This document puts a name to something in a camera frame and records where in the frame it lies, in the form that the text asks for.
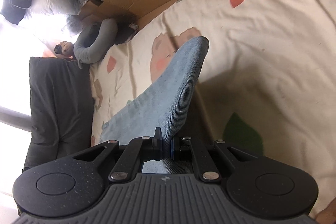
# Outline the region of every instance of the bed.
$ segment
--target bed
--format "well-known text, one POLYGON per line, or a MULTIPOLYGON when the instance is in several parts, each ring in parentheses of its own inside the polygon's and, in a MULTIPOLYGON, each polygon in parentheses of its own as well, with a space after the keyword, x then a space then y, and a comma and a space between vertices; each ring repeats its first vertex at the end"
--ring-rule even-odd
POLYGON ((178 0, 91 66, 92 145, 199 35, 210 47, 195 94, 211 137, 237 113, 264 155, 315 178, 321 211, 336 196, 336 0, 178 0))

